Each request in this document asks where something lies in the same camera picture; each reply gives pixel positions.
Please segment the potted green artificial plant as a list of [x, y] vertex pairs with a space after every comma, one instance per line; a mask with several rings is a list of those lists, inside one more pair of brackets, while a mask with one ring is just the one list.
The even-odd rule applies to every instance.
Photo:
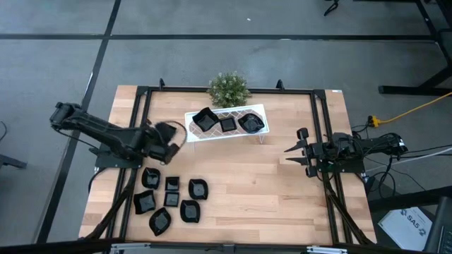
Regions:
[[218, 108], [244, 106], [251, 98], [246, 79], [237, 72], [218, 73], [209, 81], [207, 93], [213, 106]]

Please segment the black wavy square plate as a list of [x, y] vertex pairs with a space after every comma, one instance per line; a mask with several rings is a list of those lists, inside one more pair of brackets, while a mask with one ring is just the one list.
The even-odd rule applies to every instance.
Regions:
[[218, 116], [209, 108], [203, 108], [192, 117], [193, 122], [203, 131], [209, 131], [220, 120]]
[[135, 206], [135, 214], [144, 214], [151, 210], [155, 210], [156, 203], [153, 190], [146, 190], [133, 196]]

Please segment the black laptop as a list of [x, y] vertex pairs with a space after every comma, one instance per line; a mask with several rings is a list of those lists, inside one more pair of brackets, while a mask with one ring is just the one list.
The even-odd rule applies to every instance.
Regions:
[[452, 198], [440, 198], [424, 251], [452, 254]]

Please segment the silver aluminium bar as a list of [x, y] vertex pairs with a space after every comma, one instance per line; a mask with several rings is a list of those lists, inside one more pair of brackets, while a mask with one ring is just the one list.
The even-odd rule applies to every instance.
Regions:
[[348, 251], [347, 251], [347, 249], [343, 249], [343, 248], [308, 246], [307, 253], [308, 254], [348, 254]]
[[115, 243], [111, 245], [109, 254], [124, 254], [125, 250], [150, 248], [151, 243]]

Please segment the black desk frame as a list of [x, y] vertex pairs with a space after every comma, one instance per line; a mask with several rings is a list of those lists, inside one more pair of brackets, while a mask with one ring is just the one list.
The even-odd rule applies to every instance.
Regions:
[[[450, 97], [452, 88], [439, 87], [441, 83], [452, 78], [452, 0], [413, 0], [426, 23], [430, 37], [437, 44], [446, 60], [446, 67], [438, 73], [414, 87], [409, 86], [379, 86], [379, 93], [386, 95], [418, 95], [418, 96], [446, 96]], [[446, 21], [447, 27], [436, 29], [429, 17], [424, 4], [435, 1]]]

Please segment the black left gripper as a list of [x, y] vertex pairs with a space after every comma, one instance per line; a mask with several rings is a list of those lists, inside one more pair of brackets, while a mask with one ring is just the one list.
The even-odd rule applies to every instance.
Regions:
[[154, 126], [143, 129], [144, 141], [141, 152], [163, 164], [169, 164], [172, 158], [180, 151], [181, 145], [172, 142], [177, 134], [177, 128], [168, 122], [159, 122]]

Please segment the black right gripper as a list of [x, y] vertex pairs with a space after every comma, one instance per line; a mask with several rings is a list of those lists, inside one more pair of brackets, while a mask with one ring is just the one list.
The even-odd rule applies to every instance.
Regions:
[[291, 152], [302, 150], [301, 157], [288, 157], [286, 160], [305, 166], [307, 177], [317, 177], [318, 173], [333, 174], [335, 172], [335, 146], [331, 142], [308, 143], [309, 132], [307, 128], [297, 130], [298, 141], [285, 150]]

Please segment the white printed paper sheet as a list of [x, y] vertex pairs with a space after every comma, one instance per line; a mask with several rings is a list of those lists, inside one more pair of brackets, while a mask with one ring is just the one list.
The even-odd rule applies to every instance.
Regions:
[[418, 207], [389, 211], [378, 225], [402, 249], [424, 250], [432, 221]]

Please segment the black oval plate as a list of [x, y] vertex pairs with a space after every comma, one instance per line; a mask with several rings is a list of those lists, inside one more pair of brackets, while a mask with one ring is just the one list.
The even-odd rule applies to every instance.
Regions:
[[208, 184], [203, 179], [189, 180], [189, 196], [193, 200], [208, 199]]
[[149, 227], [155, 236], [163, 234], [172, 222], [170, 213], [165, 207], [160, 208], [149, 219]]
[[160, 185], [160, 177], [158, 169], [146, 167], [142, 173], [141, 183], [145, 188], [157, 190]]
[[195, 200], [182, 200], [180, 217], [186, 223], [199, 223], [201, 218], [200, 205]]
[[258, 133], [265, 127], [264, 122], [255, 114], [248, 113], [237, 120], [242, 129], [247, 133]]

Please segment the black stand foot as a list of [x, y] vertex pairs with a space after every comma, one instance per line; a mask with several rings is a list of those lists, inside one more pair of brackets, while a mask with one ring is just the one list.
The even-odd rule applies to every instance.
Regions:
[[12, 166], [12, 167], [15, 167], [18, 169], [24, 169], [24, 168], [26, 168], [27, 163], [14, 159], [12, 157], [8, 157], [6, 155], [0, 154], [0, 169], [3, 166]]

